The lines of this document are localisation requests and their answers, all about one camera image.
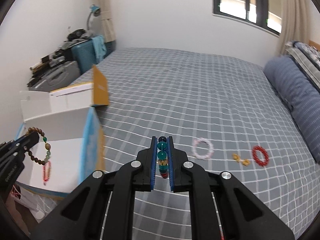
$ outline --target blue towel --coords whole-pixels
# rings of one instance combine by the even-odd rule
[[[107,48],[104,45],[104,38],[102,35],[92,38],[94,52],[96,53],[97,63],[104,59],[105,54],[107,53]]]

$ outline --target pillow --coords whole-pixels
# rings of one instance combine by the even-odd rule
[[[289,41],[286,45],[299,49],[311,61],[311,63],[320,70],[320,52],[315,47],[299,41]]]
[[[299,49],[290,47],[287,48],[287,52],[294,57],[297,62],[297,66],[310,80],[318,92],[320,92],[320,71]]]
[[[320,163],[320,94],[291,56],[270,60],[263,72],[289,107],[310,153]]]

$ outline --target gray checkered bedsheet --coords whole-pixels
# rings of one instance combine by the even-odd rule
[[[106,171],[134,160],[150,147],[152,136],[173,136],[189,160],[211,172],[231,171],[296,238],[314,219],[320,168],[260,66],[178,50],[122,49],[98,67],[110,95],[110,105],[97,108],[106,136]],[[88,71],[76,83],[90,78]],[[210,160],[192,156],[193,138],[213,143]],[[265,168],[252,160],[255,145],[269,153]],[[206,145],[197,151],[205,154]],[[233,153],[251,164],[233,161]],[[136,193],[133,227],[136,240],[191,239],[188,194],[170,192],[169,180],[157,173],[154,191]]]

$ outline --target white box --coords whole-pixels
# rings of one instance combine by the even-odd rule
[[[73,191],[95,170],[104,170],[104,135],[96,111],[93,82],[50,93],[22,91],[23,124],[17,138],[29,127],[42,129],[51,145],[50,179],[43,184],[43,166],[31,161],[26,154],[25,168],[17,183],[39,195],[61,199]],[[30,149],[43,160],[47,150],[40,136],[39,143]]]

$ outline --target yellow charm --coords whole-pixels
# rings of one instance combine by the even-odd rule
[[[233,153],[233,154],[232,154],[232,158],[233,158],[235,161],[240,162],[240,156],[239,156],[238,154]]]
[[[249,166],[250,165],[250,161],[248,159],[245,159],[245,160],[242,161],[242,164],[244,166]]]

